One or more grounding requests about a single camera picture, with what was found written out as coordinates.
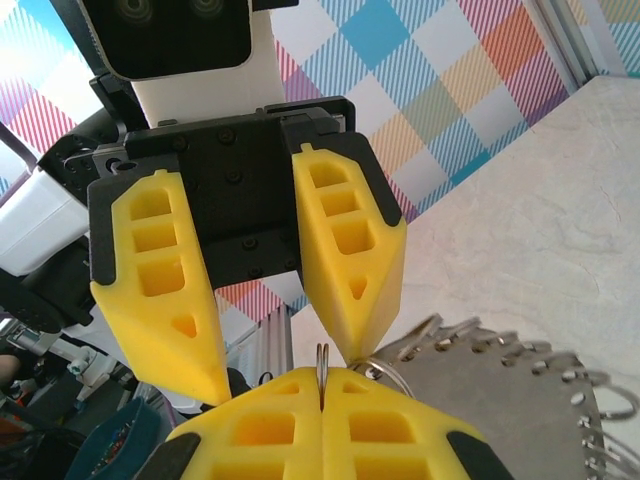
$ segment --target metal plate with holes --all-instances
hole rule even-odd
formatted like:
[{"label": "metal plate with holes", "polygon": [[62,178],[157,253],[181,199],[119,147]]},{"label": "metal plate with holes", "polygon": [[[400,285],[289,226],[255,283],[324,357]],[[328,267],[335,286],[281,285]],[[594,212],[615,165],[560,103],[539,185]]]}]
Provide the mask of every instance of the metal plate with holes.
[{"label": "metal plate with holes", "polygon": [[439,321],[431,328],[427,320],[356,370],[474,425],[518,480],[640,478],[640,466],[626,459],[631,474],[614,468],[609,473],[618,476],[598,476],[612,463],[592,387],[599,380],[573,353],[521,342],[515,332],[496,334],[477,319],[438,328],[441,318],[432,318]]}]

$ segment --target plaid wallpaper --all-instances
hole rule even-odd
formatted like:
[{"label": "plaid wallpaper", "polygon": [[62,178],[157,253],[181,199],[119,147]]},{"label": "plaid wallpaper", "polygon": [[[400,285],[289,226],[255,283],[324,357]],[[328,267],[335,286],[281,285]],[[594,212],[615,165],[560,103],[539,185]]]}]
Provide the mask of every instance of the plaid wallpaper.
[{"label": "plaid wallpaper", "polygon": [[[301,0],[272,16],[287,98],[355,102],[408,221],[572,93],[522,0]],[[0,120],[38,152],[100,106],[47,1],[0,0],[0,65]],[[228,342],[307,302],[291,274],[216,296]]]},{"label": "plaid wallpaper", "polygon": [[640,77],[640,0],[567,0],[601,73]]}]

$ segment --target white table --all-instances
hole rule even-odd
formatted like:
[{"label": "white table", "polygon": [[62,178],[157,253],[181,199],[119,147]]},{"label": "white table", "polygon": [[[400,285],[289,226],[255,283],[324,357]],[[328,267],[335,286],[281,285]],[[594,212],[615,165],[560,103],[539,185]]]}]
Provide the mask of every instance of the white table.
[{"label": "white table", "polygon": [[[383,343],[432,312],[573,349],[640,394],[640,80],[592,80],[410,225]],[[317,342],[343,365],[311,307],[292,325],[296,366]],[[638,419],[608,425],[640,451]]]}]

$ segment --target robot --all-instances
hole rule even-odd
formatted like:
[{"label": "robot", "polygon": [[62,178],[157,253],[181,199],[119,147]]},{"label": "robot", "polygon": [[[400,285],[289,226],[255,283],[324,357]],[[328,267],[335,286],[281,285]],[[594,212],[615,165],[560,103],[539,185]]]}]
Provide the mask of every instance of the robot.
[{"label": "robot", "polygon": [[[511,479],[473,427],[329,369],[326,348],[315,371],[232,398],[214,288],[297,271],[347,364],[374,352],[399,309],[407,225],[354,105],[284,103],[269,10],[297,1],[54,4],[72,35],[89,29],[105,111],[0,210],[13,232],[2,281],[18,293],[2,301],[215,406],[138,478]],[[24,283],[52,257],[85,265],[74,297]]]}]

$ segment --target colorful checkered pattern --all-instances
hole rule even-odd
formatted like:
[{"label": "colorful checkered pattern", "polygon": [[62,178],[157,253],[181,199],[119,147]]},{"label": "colorful checkered pattern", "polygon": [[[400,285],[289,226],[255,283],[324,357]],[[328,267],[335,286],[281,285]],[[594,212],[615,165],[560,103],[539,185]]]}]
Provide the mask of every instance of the colorful checkered pattern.
[{"label": "colorful checkered pattern", "polygon": [[640,1],[567,2],[600,73],[640,77]]},{"label": "colorful checkered pattern", "polygon": [[[522,0],[300,0],[272,19],[287,99],[356,104],[408,221],[571,93]],[[0,0],[0,62],[0,119],[39,152],[100,106],[47,1]],[[229,343],[307,303],[295,274],[216,297]]]}]

